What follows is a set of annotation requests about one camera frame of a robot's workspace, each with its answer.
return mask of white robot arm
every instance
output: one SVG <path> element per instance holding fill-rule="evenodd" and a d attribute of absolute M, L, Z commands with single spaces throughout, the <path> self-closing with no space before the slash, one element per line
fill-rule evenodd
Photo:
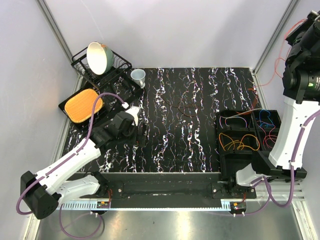
<path fill-rule="evenodd" d="M 285 61 L 283 73 L 284 114 L 274 148 L 268 156 L 254 153 L 252 164 L 236 173 L 239 186 L 252 187 L 262 178 L 285 176 L 294 170 L 301 173 L 305 145 L 314 122 L 314 114 L 320 110 L 320 14 L 310 12 L 305 22 L 286 38 L 292 46 Z M 295 143 L 304 128 L 295 159 L 292 156 Z"/>
<path fill-rule="evenodd" d="M 107 127 L 93 128 L 90 139 L 83 139 L 52 165 L 36 174 L 30 171 L 24 173 L 21 176 L 20 192 L 31 212 L 38 219 L 43 219 L 58 205 L 67 201 L 85 195 L 105 196 L 108 193 L 108 181 L 99 172 L 77 180 L 67 180 L 84 165 L 101 156 L 102 152 L 108 149 L 109 143 L 128 140 L 128 136 L 137 129 L 140 110 L 133 106 L 119 112 L 106 123 Z M 34 186 L 24 194 L 32 184 Z"/>

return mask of orange sponge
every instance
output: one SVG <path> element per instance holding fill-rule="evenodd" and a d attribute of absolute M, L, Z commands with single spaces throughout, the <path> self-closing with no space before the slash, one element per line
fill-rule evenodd
<path fill-rule="evenodd" d="M 85 89 L 69 99 L 64 110 L 74 123 L 82 123 L 91 117 L 92 108 L 98 94 L 93 89 Z M 94 113 L 97 113 L 103 106 L 104 102 L 101 98 L 97 101 Z"/>

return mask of green bowl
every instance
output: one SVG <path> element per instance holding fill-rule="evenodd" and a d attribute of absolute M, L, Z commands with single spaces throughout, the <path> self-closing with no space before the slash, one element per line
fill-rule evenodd
<path fill-rule="evenodd" d="M 99 42 L 92 42 L 86 49 L 89 67 L 97 75 L 108 72 L 114 65 L 114 53 L 109 47 Z"/>

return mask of gray wall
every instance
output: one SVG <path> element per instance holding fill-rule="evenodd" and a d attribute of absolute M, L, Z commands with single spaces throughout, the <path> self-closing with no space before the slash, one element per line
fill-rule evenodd
<path fill-rule="evenodd" d="M 73 53 L 99 41 L 134 67 L 254 67 L 289 0 L 46 0 Z"/>
<path fill-rule="evenodd" d="M 308 13 L 314 10 L 318 12 L 320 10 L 320 1 L 315 0 L 301 0 L 295 9 L 292 17 L 286 25 L 282 36 L 299 20 L 304 19 Z M 279 50 L 281 48 L 283 38 L 279 39 L 269 54 L 261 70 L 258 72 L 258 78 L 261 84 L 267 83 L 274 71 L 274 62 L 278 57 Z M 286 56 L 289 49 L 289 45 L 285 44 L 282 56 Z M 281 62 L 278 66 L 279 73 L 282 74 L 285 69 L 284 62 Z M 283 94 L 282 80 L 279 77 L 275 77 L 274 80 L 267 86 L 262 87 L 263 94 L 266 99 L 267 107 L 269 109 L 278 110 L 280 116 L 284 113 L 284 96 Z M 303 167 L 308 171 L 307 178 L 302 183 L 302 189 L 305 199 L 310 210 L 310 214 L 313 220 L 313 224 L 317 230 L 318 236 L 320 236 L 320 210 L 319 210 L 319 198 L 320 191 L 318 183 L 320 182 L 320 119 L 316 119 L 312 126 L 308 141 L 306 143 L 303 153 Z"/>
<path fill-rule="evenodd" d="M 0 1 L 0 239 L 19 239 L 20 176 L 53 160 L 66 119 L 58 104 L 77 76 L 36 1 Z M 28 210 L 21 204 L 21 209 Z"/>

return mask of white plastic bracket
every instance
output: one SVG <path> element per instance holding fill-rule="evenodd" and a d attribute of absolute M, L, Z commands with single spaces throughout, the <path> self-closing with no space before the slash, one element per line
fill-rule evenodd
<path fill-rule="evenodd" d="M 124 103 L 122 104 L 122 107 L 123 107 L 124 109 L 127 109 L 127 108 L 129 108 L 129 104 L 128 104 L 127 102 L 124 102 Z"/>
<path fill-rule="evenodd" d="M 282 123 L 269 160 L 275 167 L 281 166 L 282 169 L 289 170 L 291 166 L 294 166 L 296 170 L 302 167 L 302 156 L 314 120 L 308 126 L 304 126 L 304 123 L 307 118 L 320 110 L 320 106 L 317 101 L 303 101 L 297 104 L 296 100 L 287 96 L 285 96 L 284 103 Z M 291 157 L 301 128 L 304 128 L 304 134 L 294 164 L 292 164 Z"/>
<path fill-rule="evenodd" d="M 134 122 L 135 122 L 136 126 L 138 125 L 138 120 L 139 120 L 138 114 L 140 113 L 140 111 L 141 111 L 141 108 L 138 106 L 132 106 L 128 110 L 125 111 L 126 113 L 128 113 L 134 117 Z"/>
<path fill-rule="evenodd" d="M 73 148 L 70 152 L 68 152 L 63 157 L 61 157 L 58 161 L 54 162 L 52 165 L 36 173 L 37 179 L 40 178 L 41 176 L 45 177 L 39 183 L 42 186 L 44 185 L 47 186 L 46 191 L 49 194 L 51 195 L 54 194 L 58 190 L 58 188 L 76 171 L 78 171 L 87 163 L 101 156 L 100 150 L 98 148 L 95 148 L 95 143 L 89 139 L 85 147 L 81 151 L 79 151 L 77 155 L 73 156 L 69 161 L 64 163 L 61 167 L 59 167 L 49 176 L 46 176 L 47 172 L 49 172 L 51 169 L 59 165 L 61 162 L 67 159 L 70 155 L 76 154 L 76 151 L 84 144 L 84 142 L 85 142 L 85 139 L 83 139 L 75 148 Z"/>
<path fill-rule="evenodd" d="M 56 191 L 57 194 L 61 194 L 58 200 L 59 205 L 85 195 L 95 194 L 99 187 L 100 184 L 98 180 L 92 175 L 65 182 Z"/>
<path fill-rule="evenodd" d="M 253 170 L 251 163 L 245 168 L 235 173 L 236 183 L 240 186 L 246 186 L 246 187 L 252 187 L 252 185 L 257 183 L 257 181 L 255 181 L 256 179 L 258 178 L 263 179 L 264 177 L 269 177 L 269 176 L 256 173 Z"/>

